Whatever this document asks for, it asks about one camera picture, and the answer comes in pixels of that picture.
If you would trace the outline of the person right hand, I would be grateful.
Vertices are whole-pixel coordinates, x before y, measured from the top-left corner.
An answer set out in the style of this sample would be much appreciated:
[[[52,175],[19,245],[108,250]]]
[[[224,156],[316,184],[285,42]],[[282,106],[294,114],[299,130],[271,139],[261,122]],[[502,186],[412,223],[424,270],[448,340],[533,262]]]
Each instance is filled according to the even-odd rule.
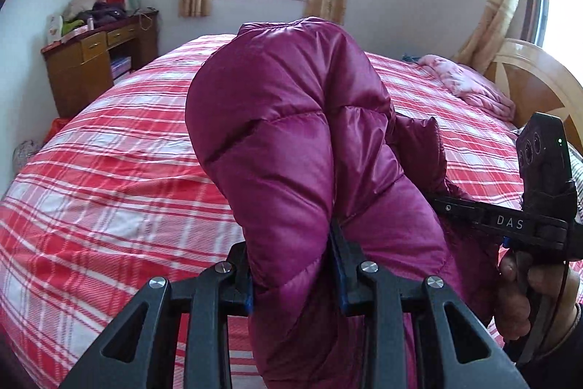
[[[531,329],[529,321],[531,304],[526,293],[519,288],[519,269],[511,252],[502,258],[501,273],[494,320],[502,338],[515,341],[526,336]],[[564,268],[561,265],[532,267],[528,272],[530,287],[537,293],[550,297],[557,305],[557,313],[547,339],[541,346],[542,351],[552,350],[559,345],[574,329],[579,320],[577,295],[580,279],[576,272],[568,269],[561,298],[558,298],[563,282]]]

